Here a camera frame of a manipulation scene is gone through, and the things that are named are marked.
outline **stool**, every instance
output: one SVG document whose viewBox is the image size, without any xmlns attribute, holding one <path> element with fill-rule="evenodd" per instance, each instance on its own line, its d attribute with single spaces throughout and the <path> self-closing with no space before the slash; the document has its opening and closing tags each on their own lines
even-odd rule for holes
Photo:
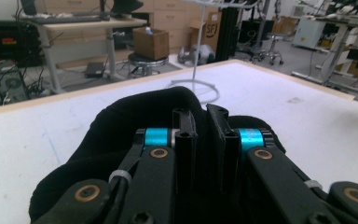
<svg viewBox="0 0 358 224">
<path fill-rule="evenodd" d="M 141 68 L 142 76 L 150 76 L 153 74 L 153 67 L 162 66 L 165 63 L 167 63 L 167 61 L 168 61 L 168 57 L 158 60 L 153 60 L 141 56 L 139 54 L 132 53 L 129 55 L 129 64 L 135 66 L 135 68 L 129 72 L 129 75 L 134 74 L 136 71 L 138 71 L 139 68 Z"/>
<path fill-rule="evenodd" d="M 273 65 L 275 63 L 276 58 L 280 58 L 279 64 L 283 64 L 283 58 L 279 51 L 275 51 L 275 44 L 278 40 L 283 40 L 286 38 L 286 35 L 282 34 L 267 34 L 267 37 L 272 39 L 271 47 L 268 51 L 263 52 L 263 56 L 269 57 L 269 64 Z"/>
</svg>

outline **cardboard box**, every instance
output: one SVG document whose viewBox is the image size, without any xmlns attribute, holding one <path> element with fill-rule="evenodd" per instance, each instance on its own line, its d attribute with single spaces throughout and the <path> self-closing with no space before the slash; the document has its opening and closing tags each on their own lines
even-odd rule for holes
<svg viewBox="0 0 358 224">
<path fill-rule="evenodd" d="M 272 33 L 293 36 L 296 34 L 297 23 L 298 19 L 296 18 L 282 16 L 280 22 L 274 22 L 274 26 L 272 27 Z"/>
<path fill-rule="evenodd" d="M 358 68 L 356 67 L 356 65 L 357 65 L 357 61 L 352 61 L 351 62 L 351 66 L 350 66 L 350 68 L 348 69 L 348 74 L 350 74 L 350 75 L 353 75 L 354 77 L 357 77 L 358 78 Z M 335 70 L 337 70 L 338 72 L 340 72 L 341 71 L 341 69 L 342 69 L 342 64 L 338 64 L 338 65 L 336 65 L 336 69 Z"/>
<path fill-rule="evenodd" d="M 219 39 L 221 12 L 210 12 L 208 19 L 202 24 L 201 45 L 209 45 L 214 51 L 217 49 Z M 197 44 L 201 22 L 193 20 L 189 24 L 191 32 L 191 46 Z"/>
<path fill-rule="evenodd" d="M 153 34 L 145 33 L 145 27 L 132 29 L 133 47 L 137 54 L 158 60 L 170 55 L 170 43 L 167 31 L 152 29 Z"/>
</svg>

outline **white table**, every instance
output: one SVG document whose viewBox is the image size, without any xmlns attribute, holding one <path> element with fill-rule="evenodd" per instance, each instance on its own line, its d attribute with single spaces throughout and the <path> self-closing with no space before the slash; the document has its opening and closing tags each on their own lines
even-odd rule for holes
<svg viewBox="0 0 358 224">
<path fill-rule="evenodd" d="M 0 107 L 0 223 L 27 223 L 37 183 L 64 164 L 95 116 L 114 101 L 164 89 L 184 69 Z M 286 155 L 328 191 L 358 183 L 358 102 L 352 96 L 241 61 L 199 67 L 197 79 L 216 85 L 214 102 L 230 115 L 269 123 Z M 209 93 L 200 96 L 209 97 Z"/>
<path fill-rule="evenodd" d="M 101 56 L 107 53 L 109 57 L 110 75 L 115 74 L 115 43 L 113 37 L 113 28 L 121 27 L 135 27 L 146 24 L 145 20 L 130 19 L 117 20 L 110 19 L 110 21 L 96 21 L 96 22 L 76 22 L 76 23 L 61 23 L 61 24 L 45 24 L 37 25 L 37 30 L 42 42 L 42 49 L 45 53 L 48 70 L 53 85 L 53 92 L 63 93 L 60 81 L 57 77 L 57 63 L 75 61 L 79 59 L 91 58 Z M 71 43 L 66 45 L 51 45 L 51 39 L 48 38 L 48 31 L 51 32 L 73 32 L 79 30 L 90 29 L 104 29 L 107 36 L 105 40 L 95 40 L 81 43 Z"/>
</svg>

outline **black box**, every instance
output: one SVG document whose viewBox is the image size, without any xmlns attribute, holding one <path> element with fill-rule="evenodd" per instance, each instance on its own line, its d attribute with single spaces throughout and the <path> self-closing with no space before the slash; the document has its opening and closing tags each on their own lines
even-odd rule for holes
<svg viewBox="0 0 358 224">
<path fill-rule="evenodd" d="M 0 21 L 0 59 L 17 62 L 18 67 L 38 66 L 39 33 L 33 25 L 21 21 Z"/>
<path fill-rule="evenodd" d="M 103 63 L 89 63 L 86 69 L 86 77 L 102 77 L 104 72 Z"/>
</svg>

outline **gray floor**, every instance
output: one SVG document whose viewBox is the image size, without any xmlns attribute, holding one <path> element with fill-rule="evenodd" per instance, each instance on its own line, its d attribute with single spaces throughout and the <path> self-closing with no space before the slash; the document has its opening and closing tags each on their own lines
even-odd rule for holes
<svg viewBox="0 0 358 224">
<path fill-rule="evenodd" d="M 126 61 L 118 62 L 116 65 L 116 74 L 114 76 L 108 76 L 107 74 L 109 74 L 109 71 L 106 70 L 103 74 L 103 77 L 87 78 L 85 76 L 86 66 L 81 66 L 70 69 L 58 69 L 58 77 L 61 86 L 65 91 L 79 91 L 86 88 L 92 88 L 96 86 L 124 81 L 127 79 L 142 77 L 143 74 L 141 69 L 134 72 L 133 74 L 129 74 L 129 72 L 133 71 L 134 68 L 134 66 L 129 65 Z M 153 69 L 153 75 L 167 73 L 178 69 L 179 68 L 171 64 L 166 64 L 163 66 L 159 66 L 156 69 Z M 24 82 L 26 86 L 32 83 L 35 83 L 35 85 L 37 85 L 37 83 L 40 83 L 37 89 L 40 90 L 43 87 L 43 89 L 45 90 L 42 93 L 31 94 L 31 98 L 45 97 L 51 95 L 51 92 L 49 90 L 51 90 L 52 84 L 50 82 L 48 68 L 45 65 L 40 67 L 28 68 L 24 75 Z"/>
<path fill-rule="evenodd" d="M 264 41 L 263 48 L 268 49 L 270 44 L 270 41 Z M 269 59 L 267 58 L 261 62 L 256 61 L 255 64 L 266 67 L 268 69 L 272 69 L 274 71 L 281 72 L 288 76 L 291 76 L 292 72 L 295 71 L 309 77 L 316 77 L 321 79 L 321 70 L 315 68 L 315 65 L 323 64 L 326 60 L 326 57 L 328 57 L 327 53 L 320 52 L 317 50 L 295 47 L 292 45 L 292 42 L 290 40 L 279 41 L 275 46 L 275 50 L 279 51 L 282 54 L 283 64 L 279 64 L 279 60 L 276 60 L 275 64 L 271 65 L 269 63 Z M 237 53 L 234 58 L 249 61 L 249 56 L 242 53 Z M 172 62 L 172 60 L 175 60 L 175 57 L 171 57 L 170 62 Z M 120 62 L 117 64 L 117 74 L 110 78 L 108 78 L 107 76 L 104 76 L 102 78 L 85 78 L 84 72 L 86 70 L 86 67 L 71 68 L 66 70 L 60 70 L 59 80 L 64 90 L 77 91 L 90 87 L 119 82 L 129 78 L 141 77 L 139 73 L 138 75 L 135 74 L 128 76 L 129 69 L 132 70 L 133 68 L 133 66 L 129 67 L 126 62 Z M 156 71 L 159 71 L 160 73 L 166 73 L 177 69 L 179 68 L 174 66 L 173 64 L 167 64 L 164 66 L 157 67 Z M 39 85 L 39 87 L 43 86 L 43 88 L 46 90 L 50 89 L 51 83 L 48 69 L 46 68 L 46 66 L 44 66 L 43 71 L 41 67 L 29 68 L 27 70 L 27 73 L 25 74 L 24 79 L 26 85 L 37 82 L 40 73 L 42 73 L 43 81 L 41 83 L 43 83 L 43 85 Z M 332 79 L 358 90 L 358 79 L 356 78 L 333 75 Z M 340 89 L 339 91 L 353 94 L 358 98 L 358 92 L 348 91 L 347 89 Z M 38 95 L 33 94 L 32 97 L 42 97 L 49 94 L 50 92 L 44 91 L 43 93 Z"/>
<path fill-rule="evenodd" d="M 263 48 L 269 49 L 271 41 L 264 41 Z M 300 47 L 295 47 L 292 45 L 292 41 L 279 41 L 275 50 L 279 51 L 282 55 L 283 64 L 279 65 L 279 59 L 275 60 L 275 64 L 271 65 L 269 59 L 265 58 L 263 61 L 254 63 L 274 71 L 281 72 L 288 76 L 292 75 L 292 72 L 298 72 L 305 77 L 310 77 L 310 79 L 324 79 L 321 74 L 321 69 L 316 68 L 316 65 L 324 64 L 328 55 L 326 51 L 304 49 Z M 237 53 L 235 58 L 244 59 L 249 61 L 250 57 L 248 55 Z M 328 86 L 337 91 L 346 92 L 355 96 L 355 99 L 358 100 L 358 78 L 349 75 L 341 75 L 334 73 L 330 80 L 336 83 L 337 85 Z"/>
</svg>

